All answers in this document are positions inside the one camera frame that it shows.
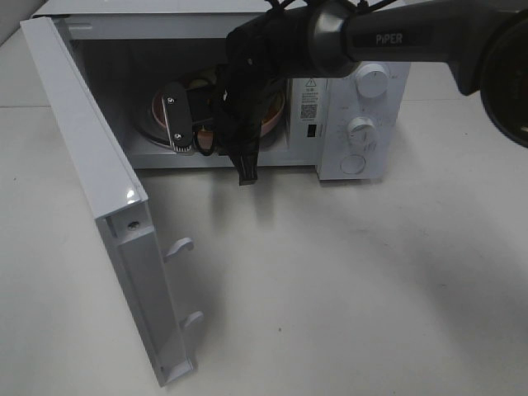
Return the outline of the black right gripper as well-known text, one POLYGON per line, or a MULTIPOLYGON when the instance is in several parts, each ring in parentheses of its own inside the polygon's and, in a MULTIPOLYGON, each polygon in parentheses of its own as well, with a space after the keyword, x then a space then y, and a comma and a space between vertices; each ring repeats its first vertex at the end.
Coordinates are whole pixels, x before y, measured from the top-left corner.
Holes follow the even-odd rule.
POLYGON ((257 179, 262 120, 285 79, 259 73, 232 73, 228 66, 215 68, 217 83, 210 98, 214 121, 214 138, 205 151, 193 138, 191 109, 186 89, 179 82, 170 82, 162 89, 163 114, 172 150, 187 153, 192 143, 204 156, 216 149, 227 155, 238 173, 238 184, 249 186, 257 179))

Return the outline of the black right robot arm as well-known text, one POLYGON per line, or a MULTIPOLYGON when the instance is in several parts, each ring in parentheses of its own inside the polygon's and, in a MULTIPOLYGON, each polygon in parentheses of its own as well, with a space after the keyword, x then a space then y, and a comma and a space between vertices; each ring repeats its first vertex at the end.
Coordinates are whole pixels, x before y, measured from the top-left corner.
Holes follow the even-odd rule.
POLYGON ((225 154, 241 185, 257 180, 262 122, 285 82, 328 78, 331 93, 316 169, 322 180, 381 175, 397 111, 388 66, 449 66, 461 94, 478 92, 492 123, 527 144, 527 4, 524 1, 307 1, 271 8, 231 31, 216 80, 159 93, 175 151, 225 154))

